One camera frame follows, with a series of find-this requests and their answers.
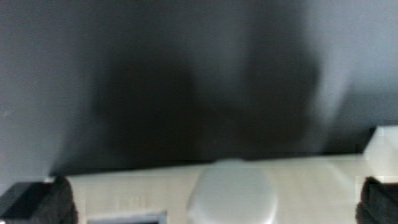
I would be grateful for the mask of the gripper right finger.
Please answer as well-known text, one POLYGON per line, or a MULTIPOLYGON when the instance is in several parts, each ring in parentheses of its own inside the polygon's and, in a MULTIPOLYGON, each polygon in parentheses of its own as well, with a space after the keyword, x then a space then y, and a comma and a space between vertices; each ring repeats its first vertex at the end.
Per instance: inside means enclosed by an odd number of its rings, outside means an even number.
POLYGON ((398 224, 398 183, 368 177, 356 208, 357 224, 398 224))

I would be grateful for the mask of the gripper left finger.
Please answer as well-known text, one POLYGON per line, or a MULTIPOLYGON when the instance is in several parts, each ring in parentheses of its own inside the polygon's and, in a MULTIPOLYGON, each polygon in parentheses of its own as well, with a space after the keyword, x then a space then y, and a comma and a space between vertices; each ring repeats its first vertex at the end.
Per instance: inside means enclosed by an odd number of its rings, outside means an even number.
POLYGON ((78 224, 71 183, 18 182, 0 195, 0 224, 78 224))

